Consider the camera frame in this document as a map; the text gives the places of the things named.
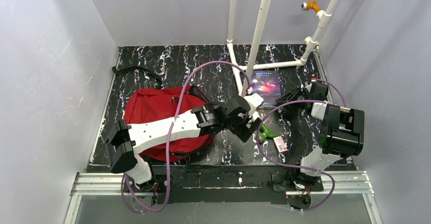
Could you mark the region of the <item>dark purple galaxy book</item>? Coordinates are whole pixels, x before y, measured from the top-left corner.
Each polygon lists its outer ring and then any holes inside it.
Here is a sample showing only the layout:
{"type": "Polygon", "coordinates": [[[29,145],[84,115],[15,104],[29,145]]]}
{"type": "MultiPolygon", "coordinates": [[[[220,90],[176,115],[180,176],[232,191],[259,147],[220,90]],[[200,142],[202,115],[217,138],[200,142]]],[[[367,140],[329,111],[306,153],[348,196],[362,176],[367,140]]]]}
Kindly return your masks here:
{"type": "Polygon", "coordinates": [[[262,108],[274,108],[281,97],[277,71],[254,71],[251,77],[253,92],[263,98],[262,108]]]}

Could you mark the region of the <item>red student backpack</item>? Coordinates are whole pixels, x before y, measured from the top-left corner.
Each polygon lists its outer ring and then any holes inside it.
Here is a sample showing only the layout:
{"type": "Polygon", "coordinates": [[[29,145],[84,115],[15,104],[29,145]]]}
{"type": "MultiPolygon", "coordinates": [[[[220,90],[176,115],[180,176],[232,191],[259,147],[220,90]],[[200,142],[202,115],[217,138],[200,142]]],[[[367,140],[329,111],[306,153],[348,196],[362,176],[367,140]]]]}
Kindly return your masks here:
{"type": "MultiPolygon", "coordinates": [[[[124,120],[129,123],[149,123],[173,117],[179,102],[182,87],[143,88],[134,92],[126,104],[124,120]]],[[[206,95],[196,86],[187,86],[180,108],[180,114],[209,102],[206,95]]],[[[200,152],[214,141],[215,135],[198,138],[178,139],[170,142],[170,162],[177,162],[200,152]]]]}

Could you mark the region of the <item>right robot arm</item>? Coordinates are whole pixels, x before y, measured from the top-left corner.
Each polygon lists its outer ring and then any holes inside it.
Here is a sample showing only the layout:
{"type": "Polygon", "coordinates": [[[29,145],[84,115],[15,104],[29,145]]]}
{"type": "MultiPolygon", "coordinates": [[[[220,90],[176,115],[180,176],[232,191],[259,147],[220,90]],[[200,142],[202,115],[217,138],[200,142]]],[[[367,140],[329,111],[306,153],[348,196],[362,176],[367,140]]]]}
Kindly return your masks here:
{"type": "Polygon", "coordinates": [[[273,191],[311,191],[321,179],[321,172],[334,162],[359,155],[364,146],[364,112],[345,106],[327,104],[331,83],[313,78],[306,87],[298,86],[276,99],[282,111],[304,109],[321,121],[318,145],[303,157],[296,168],[285,175],[273,174],[273,191]]]}

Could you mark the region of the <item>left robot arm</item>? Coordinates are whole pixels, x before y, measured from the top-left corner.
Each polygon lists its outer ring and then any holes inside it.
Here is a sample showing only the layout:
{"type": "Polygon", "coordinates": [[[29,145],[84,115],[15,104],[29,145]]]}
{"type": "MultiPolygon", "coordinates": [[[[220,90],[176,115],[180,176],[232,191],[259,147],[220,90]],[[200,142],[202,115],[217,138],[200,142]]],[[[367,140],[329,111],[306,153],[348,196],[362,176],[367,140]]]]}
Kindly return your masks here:
{"type": "Polygon", "coordinates": [[[215,135],[223,130],[230,130],[246,142],[261,122],[256,110],[263,102],[254,93],[233,97],[224,104],[207,103],[154,122],[126,124],[119,120],[105,138],[110,172],[126,173],[136,184],[145,184],[152,179],[150,165],[139,156],[145,150],[173,140],[215,135]]]}

